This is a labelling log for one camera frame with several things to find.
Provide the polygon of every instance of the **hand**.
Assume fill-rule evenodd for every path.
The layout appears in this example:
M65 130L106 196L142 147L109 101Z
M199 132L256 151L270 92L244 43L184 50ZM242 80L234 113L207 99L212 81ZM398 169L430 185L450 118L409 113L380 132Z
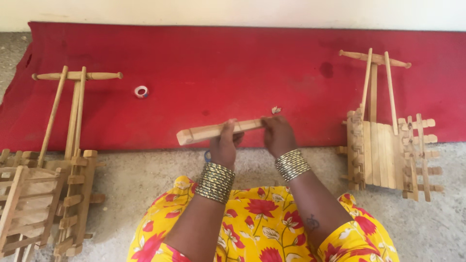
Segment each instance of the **hand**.
M244 132L233 134L236 120L230 119L223 126L220 137L210 140L210 161L234 171L236 147L243 140Z
M263 117L260 121L265 126L265 147L275 159L298 148L293 128L286 118Z

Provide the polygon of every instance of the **tattoo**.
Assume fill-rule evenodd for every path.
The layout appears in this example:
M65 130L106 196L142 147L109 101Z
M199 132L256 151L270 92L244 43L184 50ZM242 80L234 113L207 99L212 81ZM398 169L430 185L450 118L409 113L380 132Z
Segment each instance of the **tattoo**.
M317 219L314 218L313 214L311 214L311 218L306 219L306 223L309 227L310 232L314 231L314 229L320 226L319 221L317 221Z

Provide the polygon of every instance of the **gold bangle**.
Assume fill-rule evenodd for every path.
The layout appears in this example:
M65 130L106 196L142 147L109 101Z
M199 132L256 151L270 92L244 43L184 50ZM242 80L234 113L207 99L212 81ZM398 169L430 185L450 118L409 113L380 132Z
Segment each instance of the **gold bangle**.
M292 150L277 158L275 167L286 182L311 169L299 149Z
M235 174L230 169L206 163L198 180L196 194L226 204L230 198Z

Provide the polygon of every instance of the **yellow dress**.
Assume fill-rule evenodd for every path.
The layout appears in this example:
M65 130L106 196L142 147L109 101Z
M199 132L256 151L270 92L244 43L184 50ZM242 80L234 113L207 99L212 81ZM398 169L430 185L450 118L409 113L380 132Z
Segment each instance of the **yellow dress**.
M186 176L159 196L144 214L131 241L128 262L189 262L162 243L194 195L197 186ZM339 199L354 218L335 230L315 250L288 187L265 186L233 190L226 204L214 262L398 262L385 228L356 207L350 194Z

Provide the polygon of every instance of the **red mat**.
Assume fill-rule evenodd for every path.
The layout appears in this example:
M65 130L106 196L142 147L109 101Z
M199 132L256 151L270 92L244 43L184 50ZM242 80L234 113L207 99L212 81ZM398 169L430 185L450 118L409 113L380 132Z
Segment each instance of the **red mat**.
M361 102L363 61L338 56L390 53L398 117L434 118L439 141L466 141L466 33L295 28L143 27L31 22L33 43L0 106L0 148L40 150L58 81L31 74L123 72L86 82L82 149L179 147L176 133L282 108L300 146L344 145L341 121ZM133 90L146 85L149 96ZM63 150L72 96L67 81L49 150ZM391 123L385 66L378 74L378 122ZM207 143L191 146L206 147ZM245 136L262 147L262 132Z

